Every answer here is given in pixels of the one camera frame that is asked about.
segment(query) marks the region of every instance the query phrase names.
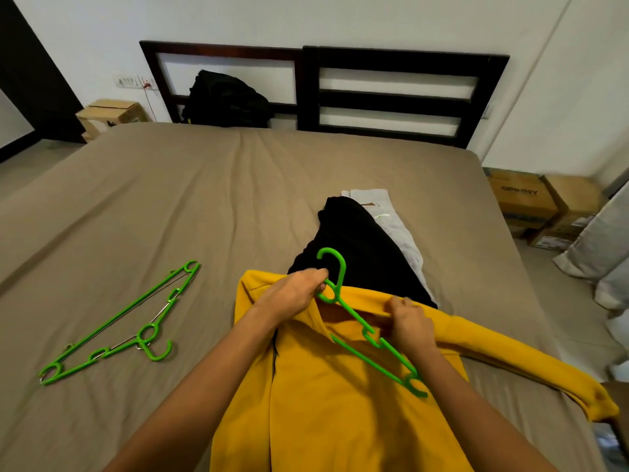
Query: stacked cardboard boxes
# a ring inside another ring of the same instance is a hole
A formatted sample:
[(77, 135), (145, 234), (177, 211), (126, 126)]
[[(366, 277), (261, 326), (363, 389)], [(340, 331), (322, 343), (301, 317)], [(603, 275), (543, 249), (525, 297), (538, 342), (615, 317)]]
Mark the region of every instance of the stacked cardboard boxes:
[(546, 184), (559, 212), (543, 229), (527, 233), (530, 246), (566, 250), (605, 203), (601, 189), (587, 177), (545, 175)]
[(145, 123), (148, 118), (142, 106), (133, 101), (99, 99), (77, 112), (85, 128), (83, 139), (90, 142), (118, 124)]
[(558, 212), (539, 175), (498, 168), (484, 171), (514, 238), (529, 229), (543, 228)]

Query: green plastic hanger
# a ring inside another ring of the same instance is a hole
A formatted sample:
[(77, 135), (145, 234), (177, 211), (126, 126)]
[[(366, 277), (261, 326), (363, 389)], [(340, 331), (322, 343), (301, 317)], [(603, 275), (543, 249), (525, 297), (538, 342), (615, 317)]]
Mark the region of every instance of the green plastic hanger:
[(331, 253), (332, 255), (336, 257), (336, 259), (340, 263), (340, 270), (338, 272), (338, 281), (336, 285), (328, 279), (326, 279), (325, 281), (325, 284), (328, 285), (330, 288), (332, 288), (332, 291), (334, 292), (334, 298), (328, 298), (323, 293), (318, 293), (317, 296), (319, 297), (319, 299), (329, 304), (333, 304), (333, 303), (340, 304), (344, 309), (348, 311), (348, 313), (350, 313), (352, 317), (354, 317), (358, 321), (358, 323), (362, 325), (362, 335), (365, 336), (365, 339), (367, 341), (369, 341), (374, 347), (378, 349), (382, 349), (382, 348), (388, 349), (391, 352), (391, 354), (393, 354), (393, 356), (395, 356), (399, 360), (399, 362), (402, 363), (406, 367), (406, 369), (410, 371), (410, 373), (406, 374), (404, 378), (400, 379), (395, 374), (390, 373), (389, 371), (384, 369), (381, 365), (373, 362), (367, 356), (359, 353), (356, 349), (352, 348), (349, 344), (345, 343), (340, 338), (330, 333), (330, 337), (332, 338), (332, 340), (335, 343), (340, 344), (342, 347), (347, 349), (352, 354), (355, 354), (356, 356), (361, 358), (368, 365), (376, 368), (378, 371), (380, 371), (385, 376), (395, 381), (397, 384), (404, 386), (406, 389), (411, 391), (413, 395), (419, 398), (427, 398), (429, 396), (428, 393), (424, 391), (420, 391), (419, 389), (415, 388), (411, 384), (411, 380), (418, 380), (418, 381), (423, 382), (421, 380), (421, 376), (417, 373), (417, 369), (415, 369), (415, 367), (411, 363), (409, 363), (409, 361), (404, 356), (402, 356), (397, 351), (397, 349), (393, 348), (393, 346), (389, 344), (389, 341), (385, 340), (384, 338), (380, 338), (380, 339), (372, 338), (369, 335), (369, 333), (375, 334), (375, 330), (373, 329), (373, 326), (367, 323), (358, 313), (356, 313), (356, 311), (353, 310), (353, 308), (350, 305), (348, 305), (345, 301), (343, 301), (343, 299), (341, 298), (341, 287), (343, 286), (343, 278), (345, 277), (345, 270), (347, 269), (347, 265), (345, 264), (345, 259), (334, 248), (327, 248), (327, 247), (319, 250), (319, 252), (316, 254), (317, 259), (321, 260), (321, 258), (326, 253)]
[[(149, 349), (148, 346), (150, 345), (151, 341), (153, 341), (157, 337), (157, 334), (159, 333), (160, 323), (169, 313), (173, 305), (177, 302), (179, 295), (184, 293), (185, 288), (193, 280), (194, 275), (199, 270), (199, 268), (200, 268), (200, 263), (197, 262), (196, 260), (192, 260), (192, 261), (187, 262), (185, 265), (178, 268), (177, 270), (171, 270), (168, 277), (166, 277), (162, 282), (160, 282), (157, 286), (152, 288), (148, 293), (144, 294), (143, 296), (140, 296), (137, 300), (131, 303), (127, 308), (123, 309), (112, 319), (110, 319), (105, 324), (97, 328), (94, 332), (90, 333), (89, 335), (87, 335), (85, 338), (83, 338), (81, 341), (79, 341), (76, 344), (68, 344), (66, 349), (61, 353), (59, 357), (57, 357), (54, 361), (52, 361), (50, 364), (48, 364), (41, 370), (41, 372), (39, 373), (40, 383), (42, 383), (43, 385), (52, 384), (58, 380), (66, 378), (67, 376), (82, 370), (83, 368), (87, 366), (97, 363), (101, 359), (112, 356), (121, 351), (124, 351), (125, 349), (130, 348), (133, 345), (135, 345), (138, 349), (144, 350), (144, 352), (146, 353), (146, 355), (151, 361), (161, 361), (162, 359), (166, 358), (170, 354), (170, 351), (172, 350), (172, 341), (168, 340), (166, 342), (166, 351), (159, 356), (154, 355), (153, 351), (151, 351), (151, 349)], [(157, 316), (154, 317), (150, 323), (142, 326), (136, 334), (134, 334), (127, 340), (122, 341), (122, 343), (119, 343), (112, 347), (104, 347), (104, 348), (97, 349), (96, 351), (94, 351), (92, 354), (89, 355), (86, 362), (65, 371), (64, 364), (62, 362), (64, 359), (66, 359), (68, 356), (73, 354), (77, 349), (79, 349), (85, 343), (87, 343), (92, 338), (97, 336), (104, 329), (108, 328), (109, 326), (114, 324), (116, 321), (118, 321), (120, 318), (125, 316), (127, 313), (129, 313), (129, 311), (140, 306), (151, 296), (153, 296), (154, 294), (158, 293), (163, 288), (170, 285), (170, 283), (173, 283), (174, 281), (177, 281), (179, 278), (183, 278), (185, 276), (187, 276), (187, 278), (185, 279), (184, 284), (178, 288), (175, 288), (173, 291), (170, 292), (170, 294), (168, 295), (168, 302), (160, 310), (160, 312), (157, 313)], [(143, 334), (148, 332), (149, 330), (153, 330), (153, 333), (151, 333), (150, 336), (148, 336), (147, 338), (144, 338)]]

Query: black garment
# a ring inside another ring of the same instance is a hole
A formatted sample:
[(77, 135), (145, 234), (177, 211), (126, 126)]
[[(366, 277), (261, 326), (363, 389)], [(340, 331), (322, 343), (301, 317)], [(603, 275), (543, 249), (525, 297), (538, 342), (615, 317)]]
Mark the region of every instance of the black garment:
[(339, 252), (347, 264), (343, 285), (407, 296), (436, 308), (399, 247), (357, 201), (349, 197), (329, 197), (319, 211), (319, 222), (314, 240), (297, 255), (288, 273), (327, 268), (330, 280), (336, 283), (338, 260), (329, 253), (321, 260), (316, 259), (317, 252), (328, 246)]
[(185, 123), (266, 128), (274, 115), (267, 98), (238, 78), (201, 70), (190, 89), (182, 117)]

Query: black pants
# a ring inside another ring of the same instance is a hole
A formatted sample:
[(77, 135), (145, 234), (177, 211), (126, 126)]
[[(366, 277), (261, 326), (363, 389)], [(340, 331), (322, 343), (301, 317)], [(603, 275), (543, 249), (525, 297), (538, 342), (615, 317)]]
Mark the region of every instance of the black pants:
[(329, 197), (319, 211), (320, 227), (314, 240), (297, 255), (288, 273), (306, 268), (327, 268), (330, 280), (338, 280), (339, 264), (333, 255), (317, 260), (317, 252), (328, 246), (347, 264), (343, 285), (407, 296), (436, 308), (430, 295), (407, 263), (399, 247), (357, 201)]

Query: hand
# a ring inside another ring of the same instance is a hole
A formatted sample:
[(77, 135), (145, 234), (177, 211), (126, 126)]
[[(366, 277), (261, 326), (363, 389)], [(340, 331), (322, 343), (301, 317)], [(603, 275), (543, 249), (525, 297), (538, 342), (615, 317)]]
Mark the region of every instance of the hand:
[(423, 356), (437, 350), (435, 325), (420, 306), (409, 298), (391, 296), (384, 311), (393, 317), (393, 339), (406, 356)]
[(271, 326), (275, 328), (304, 311), (315, 293), (325, 289), (323, 281), (327, 277), (325, 268), (309, 268), (291, 273), (269, 286), (253, 308), (271, 321)]

